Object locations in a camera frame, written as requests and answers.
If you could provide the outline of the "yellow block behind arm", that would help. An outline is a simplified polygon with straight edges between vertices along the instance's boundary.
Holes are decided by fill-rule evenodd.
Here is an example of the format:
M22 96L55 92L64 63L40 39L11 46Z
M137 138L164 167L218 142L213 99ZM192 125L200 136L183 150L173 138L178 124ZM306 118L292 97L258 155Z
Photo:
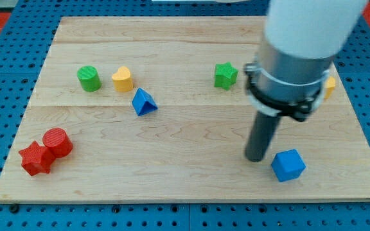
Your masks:
M335 90L335 87L336 79L332 76L329 76L324 84L325 89L324 99L328 99L332 95L332 92Z

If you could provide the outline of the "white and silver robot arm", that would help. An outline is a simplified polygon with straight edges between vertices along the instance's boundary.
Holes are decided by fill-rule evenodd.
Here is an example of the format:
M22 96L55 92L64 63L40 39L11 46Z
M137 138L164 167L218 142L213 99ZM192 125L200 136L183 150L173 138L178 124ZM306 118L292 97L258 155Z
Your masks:
M245 65L259 113L304 121L322 103L330 65L367 0L271 0L261 43Z

